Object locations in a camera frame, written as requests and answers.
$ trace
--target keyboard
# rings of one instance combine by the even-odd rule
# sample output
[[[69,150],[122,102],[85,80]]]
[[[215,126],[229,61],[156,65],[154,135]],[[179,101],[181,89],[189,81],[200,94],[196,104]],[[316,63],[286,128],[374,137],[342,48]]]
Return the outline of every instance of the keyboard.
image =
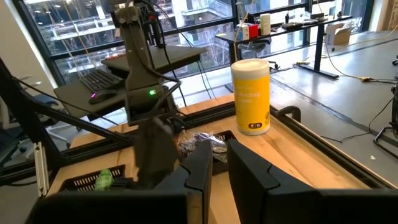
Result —
[[[95,70],[80,78],[80,81],[93,93],[101,90],[124,88],[124,79],[102,70]]]

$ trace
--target black desk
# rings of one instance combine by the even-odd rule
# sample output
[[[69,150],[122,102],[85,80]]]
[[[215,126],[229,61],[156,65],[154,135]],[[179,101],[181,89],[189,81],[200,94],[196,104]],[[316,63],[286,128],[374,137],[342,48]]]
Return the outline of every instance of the black desk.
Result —
[[[152,58],[154,59],[155,69],[162,73],[169,72],[170,66],[165,57],[164,50],[158,49],[157,47],[150,47],[150,51],[152,53]],[[205,48],[198,47],[167,46],[167,53],[174,69],[193,63],[195,60],[200,60],[200,54],[205,51]],[[103,63],[108,66],[114,66],[116,69],[120,69],[123,72],[129,70],[127,59],[125,57],[105,60]],[[63,101],[101,116],[122,108],[124,106],[124,97],[126,96],[126,92],[124,90],[120,90],[116,96],[101,103],[90,105],[88,100],[90,99],[92,92],[89,91],[89,89],[87,89],[87,87],[79,80],[54,89],[54,93]],[[97,118],[86,111],[82,111],[70,105],[63,104],[63,106],[70,115],[76,118],[88,116],[90,121]]]
[[[322,72],[320,71],[320,67],[321,67],[321,58],[322,58],[322,45],[323,45],[323,37],[325,36],[325,24],[331,24],[333,22],[339,22],[339,21],[344,21],[347,19],[351,19],[352,16],[343,16],[342,18],[336,18],[333,19],[333,17],[329,17],[329,19],[327,21],[324,22],[318,22],[316,24],[310,24],[310,25],[305,25],[302,26],[298,29],[292,29],[292,30],[284,30],[282,28],[279,28],[277,30],[277,32],[272,32],[270,35],[263,35],[263,36],[259,36],[259,37],[255,37],[255,38],[251,38],[249,40],[240,40],[238,39],[236,41],[236,46],[238,46],[238,44],[246,44],[252,41],[256,41],[256,40],[261,40],[261,39],[265,39],[268,37],[275,37],[277,35],[282,35],[282,34],[288,34],[291,32],[296,32],[296,31],[300,31],[300,30],[306,30],[312,27],[318,27],[318,35],[317,35],[317,48],[315,51],[315,64],[314,67],[309,67],[308,65],[301,65],[302,68],[311,70],[313,72],[316,72],[320,75],[326,75],[329,78],[338,78],[338,75],[334,75],[334,74],[330,74],[327,72]],[[235,36],[236,33],[235,31],[233,32],[228,32],[224,35],[216,35],[216,38],[219,38],[221,40],[227,41],[228,45],[229,45],[229,61],[231,62],[231,64],[233,64],[235,62],[235,55],[234,55],[234,41],[235,41]],[[239,49],[236,49],[236,55],[238,60],[241,60],[241,54]]]
[[[161,74],[171,71],[170,65],[164,54],[164,50],[157,47],[150,47],[149,49],[154,61],[155,69]],[[205,52],[206,48],[177,47],[168,45],[166,46],[166,50],[173,68],[176,69],[199,61],[200,54]],[[117,74],[120,77],[126,78],[129,75],[129,64],[126,56],[106,59],[101,61],[101,63],[108,66],[112,73]]]

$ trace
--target wooden table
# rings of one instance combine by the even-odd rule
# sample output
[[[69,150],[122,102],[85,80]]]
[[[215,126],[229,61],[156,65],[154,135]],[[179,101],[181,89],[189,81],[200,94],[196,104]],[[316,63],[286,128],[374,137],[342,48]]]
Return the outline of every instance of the wooden table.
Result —
[[[195,105],[182,108],[184,113],[194,113],[206,108],[233,101],[233,95],[204,101]],[[135,127],[122,124],[112,130],[121,133],[130,131]],[[219,133],[231,130],[239,142],[252,149],[254,152],[267,159],[286,173],[319,189],[366,189],[360,180],[344,170],[337,163],[322,154],[304,139],[285,127],[275,118],[271,118],[271,128],[259,136],[246,136],[241,134],[236,127],[236,117],[215,121],[204,126],[185,131],[179,136],[179,141],[188,139],[195,132]],[[73,146],[100,140],[102,137],[95,134],[78,136],[73,141]],[[138,169],[134,162],[134,148],[129,147],[107,155],[79,162],[63,167],[59,170],[49,195],[58,192],[63,181],[97,170],[125,164],[126,177],[136,177]],[[228,173],[213,176],[210,198],[210,223],[239,223]]]

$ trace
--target yellow canister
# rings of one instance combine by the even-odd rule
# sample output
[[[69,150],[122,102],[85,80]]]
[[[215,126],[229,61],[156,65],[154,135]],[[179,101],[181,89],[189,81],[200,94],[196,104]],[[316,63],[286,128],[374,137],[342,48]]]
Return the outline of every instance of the yellow canister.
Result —
[[[269,63],[264,59],[244,59],[231,66],[236,121],[243,134],[257,135],[270,127]]]

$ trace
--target green object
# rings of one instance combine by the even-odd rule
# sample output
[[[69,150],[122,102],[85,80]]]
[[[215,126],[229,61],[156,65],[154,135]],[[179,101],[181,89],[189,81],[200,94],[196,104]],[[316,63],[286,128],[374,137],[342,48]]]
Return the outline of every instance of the green object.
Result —
[[[114,180],[111,171],[108,169],[101,170],[99,177],[95,180],[95,190],[104,191],[109,190]]]

